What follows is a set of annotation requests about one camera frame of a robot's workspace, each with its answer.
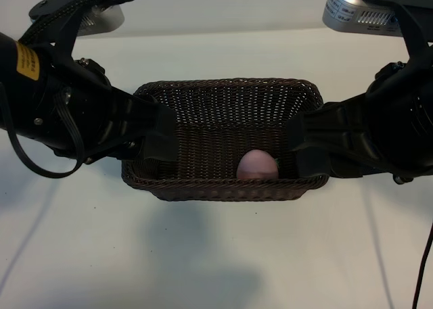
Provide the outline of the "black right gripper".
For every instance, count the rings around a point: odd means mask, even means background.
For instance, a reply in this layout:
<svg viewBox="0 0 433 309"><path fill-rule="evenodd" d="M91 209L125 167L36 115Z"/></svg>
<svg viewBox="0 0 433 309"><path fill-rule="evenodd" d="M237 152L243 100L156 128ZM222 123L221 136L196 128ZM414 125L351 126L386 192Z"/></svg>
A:
<svg viewBox="0 0 433 309"><path fill-rule="evenodd" d="M300 149L301 178L363 176L358 163L328 151L367 151L362 163L389 172L399 185L430 176L432 64L388 64L365 95L300 112L287 121L287 132L288 148Z"/></svg>

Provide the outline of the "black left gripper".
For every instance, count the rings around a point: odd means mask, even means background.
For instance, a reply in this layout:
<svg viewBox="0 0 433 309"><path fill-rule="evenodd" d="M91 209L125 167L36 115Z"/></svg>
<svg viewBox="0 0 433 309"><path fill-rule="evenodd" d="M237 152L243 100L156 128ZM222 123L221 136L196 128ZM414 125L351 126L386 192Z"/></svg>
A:
<svg viewBox="0 0 433 309"><path fill-rule="evenodd" d="M82 159L128 159L141 148L143 159L177 160L176 112L151 95L132 95L113 87L92 59L74 60L54 50L36 52L39 80L32 101L30 138L56 155L76 159L74 140L83 142Z"/></svg>

